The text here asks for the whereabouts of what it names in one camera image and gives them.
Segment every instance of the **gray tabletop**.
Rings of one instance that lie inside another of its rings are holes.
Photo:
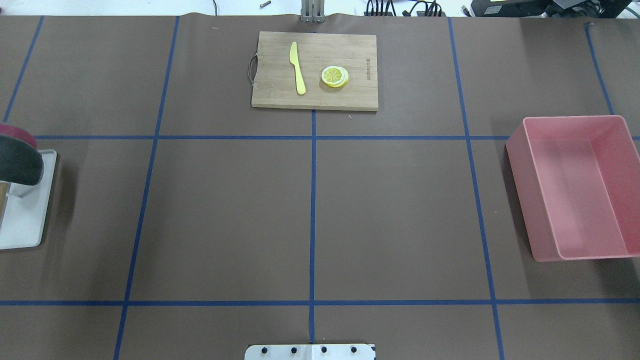
[[[640,22],[586,21],[0,17],[0,115],[60,155],[0,358],[640,359],[640,261],[535,262],[504,149],[527,116],[640,140]],[[259,31],[377,35],[380,110],[252,108]]]

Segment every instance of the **knife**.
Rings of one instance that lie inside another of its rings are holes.
[[[289,50],[289,62],[296,69],[296,91],[299,95],[304,95],[307,92],[305,87],[305,81],[302,80],[302,72],[300,72],[300,62],[298,61],[298,43],[291,43],[291,50]]]

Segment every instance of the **wooden cutting board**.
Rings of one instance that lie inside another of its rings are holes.
[[[294,67],[289,62],[292,42],[307,92],[298,95]],[[317,110],[378,110],[378,52],[375,35],[277,33],[261,31],[258,66],[251,105],[256,108]],[[330,65],[349,72],[349,83],[331,88],[322,82]]]

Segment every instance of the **pink plastic bin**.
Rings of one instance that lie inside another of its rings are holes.
[[[623,117],[527,117],[507,152],[535,260],[640,256],[640,157]]]

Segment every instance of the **lemon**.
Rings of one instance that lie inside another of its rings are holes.
[[[349,72],[340,66],[327,66],[322,70],[322,81],[332,88],[340,88],[349,81]]]

